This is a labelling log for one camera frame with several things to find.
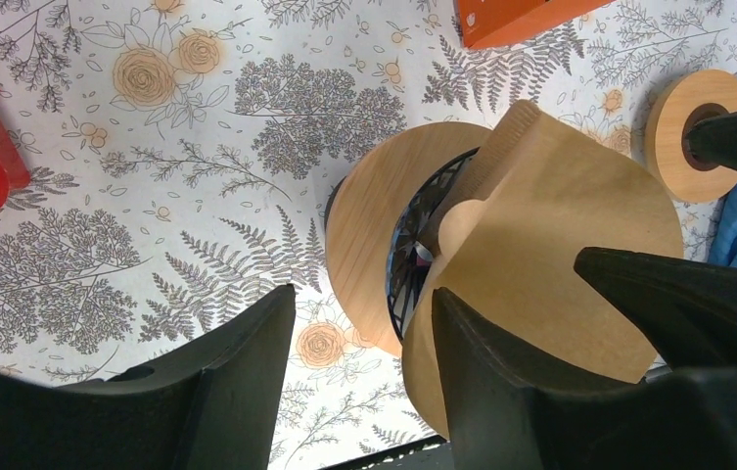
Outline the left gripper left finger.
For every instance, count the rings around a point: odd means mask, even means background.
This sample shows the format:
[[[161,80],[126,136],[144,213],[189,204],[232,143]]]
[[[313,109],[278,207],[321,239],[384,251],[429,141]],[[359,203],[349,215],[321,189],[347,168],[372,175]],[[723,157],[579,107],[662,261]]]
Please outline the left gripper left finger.
[[[264,469],[296,317],[292,285],[107,380],[0,374],[0,469]]]

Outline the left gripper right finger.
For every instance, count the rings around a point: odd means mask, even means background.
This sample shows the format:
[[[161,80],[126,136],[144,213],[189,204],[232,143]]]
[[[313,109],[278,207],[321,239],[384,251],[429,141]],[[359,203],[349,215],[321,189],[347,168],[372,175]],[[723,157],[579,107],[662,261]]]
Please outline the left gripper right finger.
[[[626,384],[575,367],[434,291],[458,469],[737,469],[737,368]]]

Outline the blue glass dripper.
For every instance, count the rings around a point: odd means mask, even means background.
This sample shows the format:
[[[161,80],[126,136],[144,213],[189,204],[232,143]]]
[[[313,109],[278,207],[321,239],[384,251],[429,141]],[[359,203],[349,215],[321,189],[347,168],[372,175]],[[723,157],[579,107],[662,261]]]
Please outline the blue glass dripper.
[[[477,152],[473,148],[433,173],[404,207],[392,231],[385,294],[392,330],[399,340],[413,318],[434,261],[433,251],[421,243],[426,225]]]

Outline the brown paper coffee filter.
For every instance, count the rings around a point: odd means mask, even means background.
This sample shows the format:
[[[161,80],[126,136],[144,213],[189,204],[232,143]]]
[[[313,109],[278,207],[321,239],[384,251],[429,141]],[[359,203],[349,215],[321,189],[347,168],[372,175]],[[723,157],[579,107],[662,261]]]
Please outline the brown paper coffee filter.
[[[405,389],[426,423],[448,432],[432,326],[440,287],[565,362],[640,381],[655,349],[574,263],[586,247],[681,258],[680,222],[662,184],[632,158],[519,100],[459,185],[470,198],[442,215],[439,253],[403,340]]]

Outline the orange coffee filter box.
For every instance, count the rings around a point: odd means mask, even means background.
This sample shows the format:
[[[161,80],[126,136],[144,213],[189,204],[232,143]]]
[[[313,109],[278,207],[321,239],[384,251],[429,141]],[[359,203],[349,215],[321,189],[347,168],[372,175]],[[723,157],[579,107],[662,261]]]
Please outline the orange coffee filter box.
[[[610,4],[610,0],[457,0],[463,45],[515,45]]]

